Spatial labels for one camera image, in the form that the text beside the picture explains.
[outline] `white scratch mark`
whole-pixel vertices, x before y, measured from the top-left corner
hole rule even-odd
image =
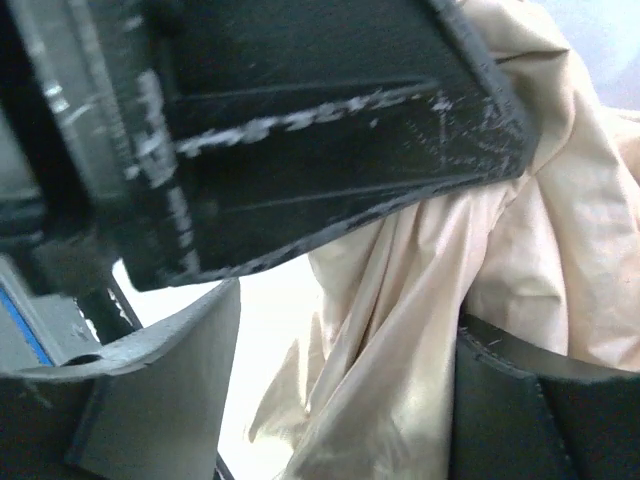
[[[75,112],[73,112],[67,118],[64,119],[64,121],[62,122],[63,125],[65,126],[72,125],[78,118],[80,118],[82,115],[87,113],[92,108],[93,108],[93,104],[91,103],[81,106],[80,108],[76,109]]]
[[[91,135],[97,136],[97,135],[104,135],[107,133],[107,127],[105,127],[104,125],[100,125],[99,127],[96,127],[93,132],[91,132]]]
[[[62,93],[62,87],[60,85],[58,85],[57,83],[54,83],[52,85],[49,85],[45,91],[44,91],[45,95],[47,97],[53,97],[55,95],[58,95],[60,93]]]
[[[143,23],[144,23],[144,18],[142,18],[142,15],[136,15],[135,17],[128,18],[124,22],[124,26],[122,29],[125,32],[131,32],[136,28],[140,28]]]
[[[140,167],[138,165],[131,165],[124,170],[124,176],[127,180],[133,180],[140,175]]]
[[[489,122],[491,122],[495,116],[495,108],[493,103],[486,101],[487,104],[484,106],[484,118],[482,119],[482,125],[480,125],[481,129],[486,129],[489,126]]]
[[[77,325],[75,323],[71,324],[71,333],[73,336],[81,338],[85,342],[89,341],[87,334],[84,332],[84,330],[82,330],[82,327],[80,325]]]
[[[125,169],[125,177],[129,180],[144,174],[152,189],[163,187],[173,181],[178,168],[176,152],[169,134],[166,118],[163,113],[164,97],[160,79],[153,70],[147,70],[138,76],[140,89],[139,102],[145,105],[147,128],[135,135],[138,170],[132,166]],[[247,126],[245,135],[254,139],[255,127]],[[194,245],[193,221],[187,200],[180,186],[164,189],[168,213],[173,220],[174,231],[182,249],[178,260],[185,274],[200,273],[200,257]]]
[[[31,43],[28,49],[29,49],[29,53],[34,56],[41,55],[46,51],[44,43],[39,40]]]
[[[31,395],[33,395],[33,398],[35,398],[39,404],[41,404],[48,410],[51,410],[53,408],[53,403],[51,403],[42,395],[42,393],[40,393],[40,390],[38,390],[38,386],[34,382],[30,380],[24,380],[24,386],[31,393]]]
[[[282,116],[257,118],[244,125],[220,131],[209,130],[201,135],[178,141],[176,151],[193,158],[198,156],[203,148],[254,143],[267,138],[276,127],[281,127],[285,132],[303,130],[314,124],[334,122],[363,110],[378,110],[420,99],[422,98],[420,90],[424,89],[430,89],[430,86],[420,85],[387,92],[378,91],[372,95],[358,96],[346,101],[325,102],[314,108]],[[371,126],[373,128],[376,125],[377,119]]]
[[[439,132],[439,145],[440,145],[440,164],[444,165],[447,161],[446,148],[447,148],[447,113],[453,108],[451,103],[443,95],[442,92],[438,93],[437,101],[431,107],[431,110],[438,114],[440,119],[440,132]]]
[[[418,140],[420,145],[422,145],[422,147],[426,148],[428,146],[428,144],[429,144],[429,141],[428,141],[427,137],[425,136],[425,134],[418,128],[418,125],[416,125],[416,123],[413,120],[407,120],[405,122],[405,125],[407,125],[407,127],[409,127],[409,130],[411,130],[411,133],[413,133],[413,135],[416,137],[416,139]]]
[[[55,113],[62,113],[69,108],[69,103],[64,98],[59,98],[51,104],[51,109]]]

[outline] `cream cloth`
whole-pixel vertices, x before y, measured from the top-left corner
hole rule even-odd
[[[537,120],[535,159],[517,180],[423,201],[310,255],[323,307],[248,432],[291,447],[284,479],[445,479],[465,298],[535,345],[640,370],[636,116],[600,105],[541,7],[460,4]]]

